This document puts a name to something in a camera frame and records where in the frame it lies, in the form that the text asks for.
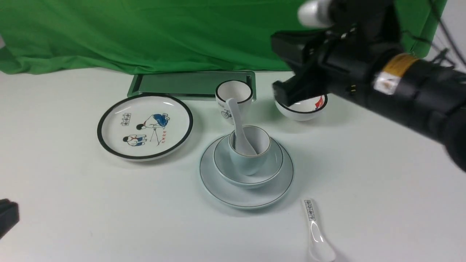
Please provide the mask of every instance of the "green backdrop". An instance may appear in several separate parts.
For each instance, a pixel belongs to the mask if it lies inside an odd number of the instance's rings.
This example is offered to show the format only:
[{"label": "green backdrop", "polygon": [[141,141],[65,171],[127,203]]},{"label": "green backdrop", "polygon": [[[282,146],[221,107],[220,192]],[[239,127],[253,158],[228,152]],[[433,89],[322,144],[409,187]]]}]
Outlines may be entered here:
[{"label": "green backdrop", "polygon": [[[2,0],[0,70],[48,73],[104,67],[129,74],[287,70],[271,51],[277,30],[302,29],[303,0]],[[437,0],[443,10],[446,0]],[[427,0],[398,0],[403,29],[432,39]],[[405,37],[407,50],[429,47]]]}]

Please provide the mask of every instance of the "white wall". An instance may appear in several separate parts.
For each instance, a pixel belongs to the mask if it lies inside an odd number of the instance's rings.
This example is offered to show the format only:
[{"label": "white wall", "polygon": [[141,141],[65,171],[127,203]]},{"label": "white wall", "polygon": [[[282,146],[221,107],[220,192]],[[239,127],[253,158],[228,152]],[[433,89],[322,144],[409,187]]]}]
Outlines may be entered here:
[{"label": "white wall", "polygon": [[[442,19],[446,24],[447,28],[450,31],[453,39],[456,42],[456,45],[460,51],[466,57],[466,0],[448,0],[445,10],[442,15]],[[448,42],[445,36],[442,33],[440,27],[437,28],[437,33],[435,35],[434,41],[436,45],[440,48],[449,47]],[[433,49],[429,52],[427,59],[432,59],[435,57],[437,52]],[[466,67],[462,65],[459,59],[454,55],[453,51],[450,51],[449,57],[456,62],[457,68],[463,72],[466,72]]]}]

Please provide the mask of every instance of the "spoon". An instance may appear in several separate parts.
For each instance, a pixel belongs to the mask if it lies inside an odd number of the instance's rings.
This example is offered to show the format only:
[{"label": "spoon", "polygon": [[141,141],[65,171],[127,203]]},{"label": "spoon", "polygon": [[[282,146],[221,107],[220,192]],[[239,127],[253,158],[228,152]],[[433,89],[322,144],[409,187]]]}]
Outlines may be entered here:
[{"label": "spoon", "polygon": [[301,200],[304,207],[306,221],[309,229],[309,254],[318,262],[333,262],[336,254],[329,243],[324,239],[317,225],[315,205],[312,199]]},{"label": "spoon", "polygon": [[255,156],[257,155],[256,150],[251,146],[249,141],[246,138],[243,130],[243,123],[241,122],[241,112],[238,106],[236,99],[230,98],[226,101],[228,107],[230,107],[230,112],[232,114],[233,123],[235,127],[235,150],[246,156]]}]

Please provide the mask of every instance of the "saucer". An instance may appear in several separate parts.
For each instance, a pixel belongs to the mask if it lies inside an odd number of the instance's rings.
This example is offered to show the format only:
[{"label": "saucer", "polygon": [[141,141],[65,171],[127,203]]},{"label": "saucer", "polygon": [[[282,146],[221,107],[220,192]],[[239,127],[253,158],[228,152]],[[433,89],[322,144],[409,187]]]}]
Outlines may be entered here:
[{"label": "saucer", "polygon": [[192,113],[171,96],[142,94],[105,112],[97,127],[100,144],[130,161],[149,161],[173,153],[189,137]]},{"label": "saucer", "polygon": [[213,154],[215,167],[228,183],[251,189],[263,186],[277,176],[283,164],[283,152],[275,140],[271,140],[270,151],[262,168],[256,174],[246,176],[239,173],[231,160],[228,138],[229,136],[222,138]]},{"label": "saucer", "polygon": [[213,162],[213,152],[222,138],[215,140],[202,155],[199,173],[207,192],[221,203],[238,209],[258,209],[270,206],[289,190],[294,177],[293,162],[288,152],[283,152],[283,165],[277,177],[265,186],[244,189],[234,186],[220,175]]}]

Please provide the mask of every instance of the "teacup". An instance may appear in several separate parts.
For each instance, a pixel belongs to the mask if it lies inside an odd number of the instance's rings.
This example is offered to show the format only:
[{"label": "teacup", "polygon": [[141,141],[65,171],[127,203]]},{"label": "teacup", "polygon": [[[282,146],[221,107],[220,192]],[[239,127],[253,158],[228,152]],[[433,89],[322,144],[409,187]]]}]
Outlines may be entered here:
[{"label": "teacup", "polygon": [[246,156],[235,150],[235,131],[233,131],[228,138],[228,149],[232,162],[238,172],[246,176],[251,176],[257,173],[267,160],[267,154],[270,151],[271,139],[267,132],[257,126],[247,125],[244,126],[243,129],[246,138],[251,146],[256,150],[257,155]]},{"label": "teacup", "polygon": [[235,98],[238,101],[241,118],[244,116],[253,101],[253,89],[245,82],[230,80],[221,83],[215,90],[215,99],[220,107],[222,117],[230,124],[233,124],[232,114],[226,101],[230,98]]}]

